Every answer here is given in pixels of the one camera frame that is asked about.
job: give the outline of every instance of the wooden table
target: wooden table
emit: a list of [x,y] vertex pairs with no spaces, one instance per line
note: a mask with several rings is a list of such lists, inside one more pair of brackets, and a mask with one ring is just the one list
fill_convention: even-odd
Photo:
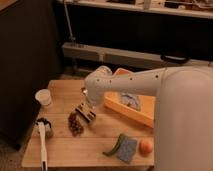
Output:
[[[39,117],[47,118],[53,125],[54,136],[46,140],[49,167],[94,167],[94,166],[129,166],[116,158],[106,157],[103,151],[110,150],[120,133],[134,139],[149,138],[153,140],[153,130],[136,121],[128,119],[104,106],[95,109],[96,121],[85,128],[80,137],[72,137],[68,129],[68,116],[84,97],[81,93],[83,80],[53,80],[48,89],[51,91],[52,107],[41,108]],[[154,164],[153,153],[148,157],[138,151],[130,166],[150,166]],[[40,167],[40,138],[34,128],[29,140],[23,167]]]

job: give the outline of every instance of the wooden block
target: wooden block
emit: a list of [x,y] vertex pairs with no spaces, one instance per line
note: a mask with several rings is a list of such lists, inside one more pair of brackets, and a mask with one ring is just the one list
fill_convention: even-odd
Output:
[[[130,71],[119,68],[115,72],[115,75],[127,74],[127,73],[130,73]],[[132,109],[124,104],[121,104],[119,102],[119,97],[117,92],[106,92],[104,95],[104,104],[108,108],[113,109],[116,112],[119,112],[120,114],[123,114],[137,122],[140,122],[142,124],[145,124],[153,128],[155,97],[139,95],[139,99],[141,103],[140,111]]]

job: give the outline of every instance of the paper cup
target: paper cup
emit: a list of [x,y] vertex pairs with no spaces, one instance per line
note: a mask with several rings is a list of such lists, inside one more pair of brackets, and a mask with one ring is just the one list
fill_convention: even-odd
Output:
[[44,107],[49,106],[52,103],[51,94],[48,89],[37,91],[35,99]]

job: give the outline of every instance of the black wall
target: black wall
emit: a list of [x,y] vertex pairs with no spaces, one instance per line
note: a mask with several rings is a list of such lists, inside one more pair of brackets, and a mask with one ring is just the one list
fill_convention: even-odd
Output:
[[[68,9],[78,43],[201,60],[213,56],[212,19],[78,5]],[[63,5],[58,4],[57,14],[60,34],[68,38]]]
[[51,0],[19,0],[0,11],[0,136],[19,148],[38,113],[34,100],[60,73]]

